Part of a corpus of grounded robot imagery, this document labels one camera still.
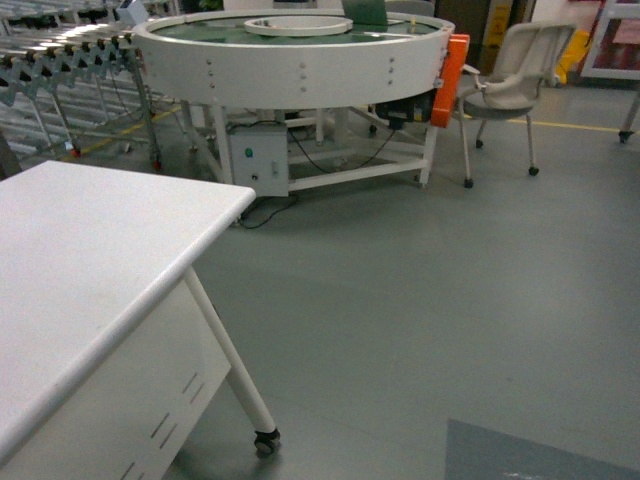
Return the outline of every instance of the gray floor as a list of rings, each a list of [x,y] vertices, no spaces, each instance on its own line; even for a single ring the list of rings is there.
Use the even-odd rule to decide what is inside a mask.
[[[536,126],[537,178],[525,127],[494,124],[465,190],[454,123],[427,189],[302,192],[216,242],[196,270],[283,445],[256,457],[224,385],[165,480],[640,479],[640,137],[617,136],[633,93],[544,93],[534,119],[574,127]],[[165,173],[207,176],[171,117],[158,129]],[[83,161],[148,169],[118,149]],[[509,444],[556,454],[501,467]]]

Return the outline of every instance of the roller conveyor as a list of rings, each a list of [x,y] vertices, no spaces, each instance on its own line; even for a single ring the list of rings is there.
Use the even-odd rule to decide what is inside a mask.
[[[106,10],[111,15],[121,3],[121,0],[3,0],[0,4],[0,19],[16,21],[44,16],[69,16],[80,23],[79,15],[82,13]],[[145,0],[144,4],[148,8],[155,8],[156,13],[160,13],[158,7],[165,6],[169,13],[179,13],[178,2],[174,0]]]
[[[0,115],[0,127],[16,153],[32,155],[64,144],[79,155],[78,133],[92,135],[91,127],[141,107],[149,110],[144,87],[129,72],[120,75],[137,69],[126,26],[66,25],[14,33],[0,37],[0,104],[13,107],[3,108],[13,112]],[[147,117],[152,161],[159,164]]]

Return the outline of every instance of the chair armrest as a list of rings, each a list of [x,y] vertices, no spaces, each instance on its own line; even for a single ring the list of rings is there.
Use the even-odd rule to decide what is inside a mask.
[[[522,82],[522,78],[520,77],[520,75],[511,75],[507,77],[505,80],[503,80],[502,82],[484,83],[483,92],[489,95],[492,95],[494,93],[500,93],[503,90],[508,90],[510,88],[515,87],[520,82]]]
[[[484,85],[480,82],[480,70],[472,67],[471,65],[467,65],[466,63],[462,66],[463,73],[470,73],[473,75],[473,82],[476,87],[476,90],[483,91]]]

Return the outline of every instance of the white chair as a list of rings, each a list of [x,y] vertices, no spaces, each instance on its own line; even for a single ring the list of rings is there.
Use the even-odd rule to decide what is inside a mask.
[[[476,148],[482,148],[482,132],[488,120],[509,120],[525,116],[529,137],[529,175],[538,174],[533,150],[529,112],[540,97],[542,82],[554,81],[554,72],[575,26],[558,22],[534,22],[514,25],[507,31],[493,73],[481,78],[480,72],[465,66],[472,73],[473,85],[458,89],[454,118],[460,122],[465,161],[465,188],[473,187],[465,122],[482,120],[476,136]]]
[[[387,0],[387,12],[407,13],[409,15],[423,15],[433,17],[433,3],[425,0]]]

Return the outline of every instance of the chair leg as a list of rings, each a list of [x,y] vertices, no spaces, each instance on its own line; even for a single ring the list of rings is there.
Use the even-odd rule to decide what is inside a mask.
[[[460,122],[460,137],[462,138],[462,151],[464,152],[464,167],[465,167],[465,177],[464,177],[464,188],[473,187],[473,180],[471,179],[471,166],[469,165],[469,151],[467,150],[467,131],[464,127],[464,107],[462,106],[462,102],[459,102],[458,106],[458,115]]]
[[[533,151],[533,132],[531,130],[531,117],[527,115],[527,136],[529,138],[529,175],[535,177],[540,169],[536,165],[536,154]]]
[[[484,132],[484,127],[486,124],[487,124],[486,120],[483,120],[482,123],[480,124],[480,128],[478,129],[478,134],[476,135],[476,148],[482,148],[484,145],[480,137],[482,136],[482,132]]]

